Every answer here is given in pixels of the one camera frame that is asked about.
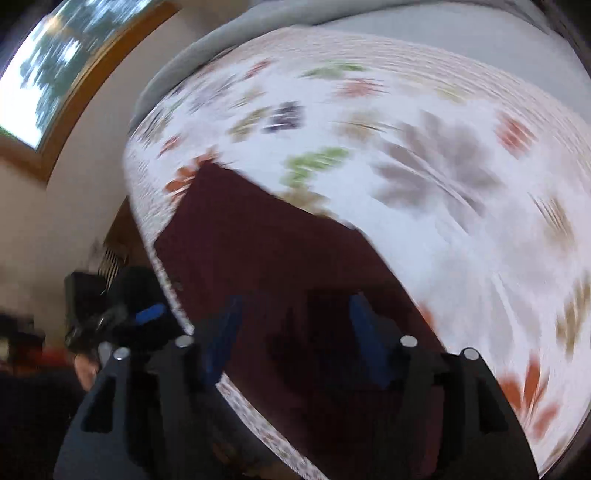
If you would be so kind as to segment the person's left hand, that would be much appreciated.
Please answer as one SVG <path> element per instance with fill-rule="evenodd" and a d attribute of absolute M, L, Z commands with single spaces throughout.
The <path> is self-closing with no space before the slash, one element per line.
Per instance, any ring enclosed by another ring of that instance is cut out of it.
<path fill-rule="evenodd" d="M 76 376 L 84 391 L 92 389 L 97 375 L 100 372 L 100 364 L 83 354 L 77 354 L 73 360 Z"/>

